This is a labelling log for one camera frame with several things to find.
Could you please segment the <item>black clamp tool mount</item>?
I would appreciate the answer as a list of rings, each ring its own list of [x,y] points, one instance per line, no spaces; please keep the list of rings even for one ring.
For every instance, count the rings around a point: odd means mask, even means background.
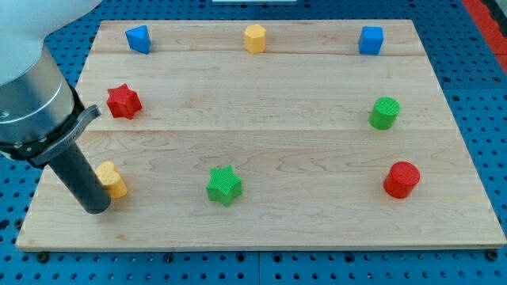
[[[93,104],[85,108],[77,91],[69,86],[74,107],[71,114],[53,132],[40,139],[23,143],[1,143],[1,154],[14,161],[27,161],[35,168],[45,167],[51,160],[75,146],[75,141],[86,127],[101,115]]]

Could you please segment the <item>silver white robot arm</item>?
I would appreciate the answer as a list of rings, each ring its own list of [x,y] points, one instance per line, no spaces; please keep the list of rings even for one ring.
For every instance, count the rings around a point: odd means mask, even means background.
[[[1,152],[36,168],[49,165],[90,214],[105,211],[111,198],[75,142],[101,113],[83,105],[44,39],[98,4],[1,3]]]

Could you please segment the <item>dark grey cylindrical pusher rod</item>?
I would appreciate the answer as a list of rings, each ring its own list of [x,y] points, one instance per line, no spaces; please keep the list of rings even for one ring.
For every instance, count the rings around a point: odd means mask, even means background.
[[[48,164],[86,212],[100,214],[109,207],[110,195],[75,143]]]

